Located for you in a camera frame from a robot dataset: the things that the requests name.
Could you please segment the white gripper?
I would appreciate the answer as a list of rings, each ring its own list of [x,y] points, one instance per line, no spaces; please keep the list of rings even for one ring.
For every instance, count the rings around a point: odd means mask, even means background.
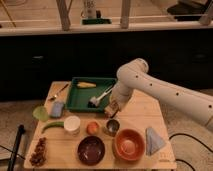
[[[110,103],[109,105],[117,105],[118,106],[118,111],[121,111],[125,105],[128,103],[130,97],[129,96],[124,96],[122,94],[118,94],[117,96],[111,94],[110,95]]]

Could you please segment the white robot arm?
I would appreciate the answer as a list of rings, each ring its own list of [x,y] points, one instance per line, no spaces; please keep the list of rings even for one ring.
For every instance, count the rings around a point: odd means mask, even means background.
[[[213,96],[159,80],[149,76],[148,70],[148,63],[142,58],[134,59],[117,70],[117,83],[111,99],[116,101],[120,110],[136,89],[174,106],[213,132]]]

